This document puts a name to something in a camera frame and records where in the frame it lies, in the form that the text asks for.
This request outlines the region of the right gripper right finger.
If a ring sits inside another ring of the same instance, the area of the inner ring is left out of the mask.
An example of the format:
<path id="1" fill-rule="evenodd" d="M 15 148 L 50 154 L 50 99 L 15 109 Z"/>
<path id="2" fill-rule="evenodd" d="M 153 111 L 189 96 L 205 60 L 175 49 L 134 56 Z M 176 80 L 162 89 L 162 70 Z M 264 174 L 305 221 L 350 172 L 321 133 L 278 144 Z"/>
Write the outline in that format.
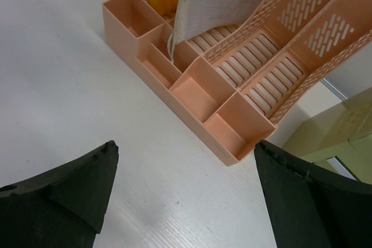
<path id="1" fill-rule="evenodd" d="M 254 149 L 277 247 L 371 247 L 371 185 L 268 141 Z"/>

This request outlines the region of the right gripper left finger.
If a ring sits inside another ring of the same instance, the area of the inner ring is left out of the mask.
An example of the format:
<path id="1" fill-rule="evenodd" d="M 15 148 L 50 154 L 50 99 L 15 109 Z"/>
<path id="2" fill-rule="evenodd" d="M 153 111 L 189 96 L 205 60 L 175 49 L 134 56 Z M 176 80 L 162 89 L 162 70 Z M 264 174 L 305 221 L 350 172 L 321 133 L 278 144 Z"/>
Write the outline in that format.
<path id="1" fill-rule="evenodd" d="M 1 187 L 1 247 L 93 247 L 119 162 L 109 141 L 34 177 Z"/>

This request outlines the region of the green metal drawer box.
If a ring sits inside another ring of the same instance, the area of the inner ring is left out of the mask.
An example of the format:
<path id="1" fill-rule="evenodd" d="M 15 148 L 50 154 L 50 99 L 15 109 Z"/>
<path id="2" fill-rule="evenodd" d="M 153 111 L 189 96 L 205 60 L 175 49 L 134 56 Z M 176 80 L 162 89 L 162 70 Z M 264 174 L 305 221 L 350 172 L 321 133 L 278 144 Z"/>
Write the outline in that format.
<path id="1" fill-rule="evenodd" d="M 344 177 L 371 184 L 371 88 L 304 121 L 282 148 Z"/>

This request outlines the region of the pink plastic file organizer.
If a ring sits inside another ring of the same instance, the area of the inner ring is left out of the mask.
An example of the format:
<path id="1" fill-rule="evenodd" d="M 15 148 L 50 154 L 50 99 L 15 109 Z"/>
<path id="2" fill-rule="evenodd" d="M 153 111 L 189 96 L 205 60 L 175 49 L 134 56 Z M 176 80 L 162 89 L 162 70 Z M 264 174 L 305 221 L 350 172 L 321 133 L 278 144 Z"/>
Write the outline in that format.
<path id="1" fill-rule="evenodd" d="M 227 166 L 268 138 L 296 102 L 371 41 L 371 0 L 263 0 L 222 39 L 182 42 L 148 0 L 103 4 L 107 44 Z"/>

